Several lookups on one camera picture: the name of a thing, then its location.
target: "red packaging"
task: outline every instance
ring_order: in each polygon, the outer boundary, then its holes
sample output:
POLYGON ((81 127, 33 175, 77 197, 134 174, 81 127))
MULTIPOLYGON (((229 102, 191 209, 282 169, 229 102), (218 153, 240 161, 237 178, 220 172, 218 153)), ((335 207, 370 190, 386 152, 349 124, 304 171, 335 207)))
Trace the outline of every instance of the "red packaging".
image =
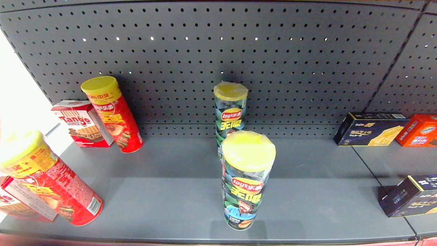
POLYGON ((121 151, 132 153, 139 150, 143 141, 117 80, 110 76, 96 77, 83 82, 81 88, 121 151))
POLYGON ((79 147, 107 148, 114 141, 90 101, 61 101, 52 111, 79 147))
POLYGON ((415 114, 396 141, 404 147, 437 147, 436 127, 436 114, 415 114))
POLYGON ((100 196, 53 153, 39 131, 6 139, 0 146, 0 166, 75 226, 90 223, 103 209, 100 196))
POLYGON ((1 177, 0 180, 0 211, 22 219, 55 220, 58 214, 19 181, 11 177, 1 177))

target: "barcode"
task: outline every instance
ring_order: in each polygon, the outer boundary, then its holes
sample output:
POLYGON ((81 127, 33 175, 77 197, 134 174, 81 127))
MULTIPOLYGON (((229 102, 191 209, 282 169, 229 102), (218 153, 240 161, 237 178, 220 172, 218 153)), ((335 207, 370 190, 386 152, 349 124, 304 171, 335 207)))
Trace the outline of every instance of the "barcode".
POLYGON ((96 215, 97 211, 99 211, 100 208, 100 202, 97 201, 95 197, 91 200, 90 204, 87 207, 87 210, 92 213, 93 215, 96 215))
POLYGON ((402 114, 392 114, 396 119, 406 119, 402 114))

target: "chocolate box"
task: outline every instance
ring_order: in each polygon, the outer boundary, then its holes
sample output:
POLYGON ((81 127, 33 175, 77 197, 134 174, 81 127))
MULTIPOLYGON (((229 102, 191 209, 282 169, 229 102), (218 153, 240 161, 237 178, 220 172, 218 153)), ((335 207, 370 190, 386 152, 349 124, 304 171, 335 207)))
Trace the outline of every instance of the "chocolate box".
POLYGON ((349 112, 334 141, 340 146, 388 146, 407 123, 401 113, 349 112))
POLYGON ((415 114, 396 137, 404 147, 437 147, 437 114, 415 114))
POLYGON ((408 176, 379 205, 388 217, 437 212, 437 174, 408 176))
POLYGON ((65 100, 52 108, 79 147, 110 147, 114 142, 90 101, 65 100))

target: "red chip canister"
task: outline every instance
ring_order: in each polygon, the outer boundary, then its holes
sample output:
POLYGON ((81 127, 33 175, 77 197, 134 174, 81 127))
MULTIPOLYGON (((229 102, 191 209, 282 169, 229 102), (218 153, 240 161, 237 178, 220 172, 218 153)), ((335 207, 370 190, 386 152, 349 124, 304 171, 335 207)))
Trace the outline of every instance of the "red chip canister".
POLYGON ((2 139, 0 170, 28 187, 72 225, 86 225, 102 212, 100 196, 53 153, 37 130, 2 139))
POLYGON ((117 80, 111 76, 95 77, 83 82, 80 87, 121 151, 132 153, 139 150, 143 141, 117 80))

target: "white wall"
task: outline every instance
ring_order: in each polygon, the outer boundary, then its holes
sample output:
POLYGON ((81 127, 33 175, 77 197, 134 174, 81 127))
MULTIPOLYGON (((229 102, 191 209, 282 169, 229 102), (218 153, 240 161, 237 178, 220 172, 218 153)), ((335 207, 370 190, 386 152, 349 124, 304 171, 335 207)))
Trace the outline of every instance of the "white wall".
POLYGON ((3 134, 24 128, 47 133, 58 123, 50 112, 51 106, 6 37, 0 34, 0 119, 3 134))

